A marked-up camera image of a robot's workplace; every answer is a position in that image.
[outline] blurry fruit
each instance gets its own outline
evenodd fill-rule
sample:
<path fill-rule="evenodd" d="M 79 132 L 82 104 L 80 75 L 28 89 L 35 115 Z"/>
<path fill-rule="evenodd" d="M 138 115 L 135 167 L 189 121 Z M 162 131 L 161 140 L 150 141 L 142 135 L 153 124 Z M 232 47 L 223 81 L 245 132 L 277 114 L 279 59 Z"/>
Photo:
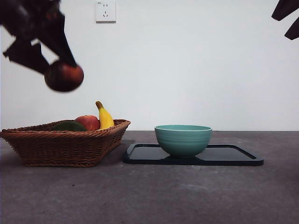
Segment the blurry fruit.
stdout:
<path fill-rule="evenodd" d="M 62 121 L 52 127 L 52 131 L 74 131 L 74 132 L 85 132 L 86 128 L 75 121 Z"/>
<path fill-rule="evenodd" d="M 100 129 L 105 129 L 114 126 L 114 121 L 110 113 L 103 107 L 100 101 L 95 102 L 99 110 Z"/>
<path fill-rule="evenodd" d="M 83 115 L 77 117 L 74 121 L 82 124 L 88 131 L 95 131 L 100 128 L 100 122 L 98 118 L 93 115 Z"/>
<path fill-rule="evenodd" d="M 84 73 L 79 65 L 72 67 L 64 61 L 57 60 L 46 70 L 44 78 L 51 89 L 66 92 L 81 85 Z"/>

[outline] wicker basket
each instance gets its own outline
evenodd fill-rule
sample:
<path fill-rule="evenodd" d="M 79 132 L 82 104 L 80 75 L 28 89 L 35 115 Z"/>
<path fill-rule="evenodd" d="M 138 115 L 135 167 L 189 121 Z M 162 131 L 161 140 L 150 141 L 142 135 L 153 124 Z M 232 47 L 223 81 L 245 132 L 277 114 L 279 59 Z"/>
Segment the wicker basket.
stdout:
<path fill-rule="evenodd" d="M 115 126 L 99 131 L 51 131 L 62 121 L 72 120 L 3 129 L 0 137 L 11 145 L 25 166 L 93 167 L 120 145 L 131 123 L 115 119 Z"/>

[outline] bowl rim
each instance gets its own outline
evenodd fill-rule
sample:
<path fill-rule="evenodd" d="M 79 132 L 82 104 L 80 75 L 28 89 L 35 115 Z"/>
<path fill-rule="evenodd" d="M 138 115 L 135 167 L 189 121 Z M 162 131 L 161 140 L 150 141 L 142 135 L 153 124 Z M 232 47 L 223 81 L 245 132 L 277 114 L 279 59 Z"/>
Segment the bowl rim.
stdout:
<path fill-rule="evenodd" d="M 169 129 L 169 128 L 162 128 L 162 127 L 167 127 L 167 126 L 193 126 L 193 127 L 203 127 L 206 129 L 204 129 L 204 130 L 175 130 L 175 129 Z M 155 129 L 164 130 L 164 131 L 175 131 L 175 132 L 206 132 L 206 131 L 212 130 L 212 128 L 210 128 L 210 127 L 201 126 L 201 125 L 158 125 L 158 126 L 155 126 Z"/>

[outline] banana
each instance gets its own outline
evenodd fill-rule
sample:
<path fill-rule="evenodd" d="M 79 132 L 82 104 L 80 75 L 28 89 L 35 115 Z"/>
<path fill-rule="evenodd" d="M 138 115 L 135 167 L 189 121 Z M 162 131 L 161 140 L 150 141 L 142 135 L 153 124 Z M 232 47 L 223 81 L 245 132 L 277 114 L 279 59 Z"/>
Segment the banana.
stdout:
<path fill-rule="evenodd" d="M 99 120 L 100 120 L 100 129 L 106 129 L 114 126 L 114 121 L 110 113 L 103 107 L 103 104 L 100 101 L 95 102 L 99 110 Z"/>

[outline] banana stem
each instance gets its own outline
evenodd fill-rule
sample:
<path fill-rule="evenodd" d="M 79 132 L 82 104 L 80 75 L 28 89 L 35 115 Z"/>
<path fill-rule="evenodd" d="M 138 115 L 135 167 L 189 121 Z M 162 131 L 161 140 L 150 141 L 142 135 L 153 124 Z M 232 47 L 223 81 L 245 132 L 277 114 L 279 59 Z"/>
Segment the banana stem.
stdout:
<path fill-rule="evenodd" d="M 98 109 L 103 107 L 103 104 L 100 101 L 96 101 L 95 104 L 96 104 Z"/>

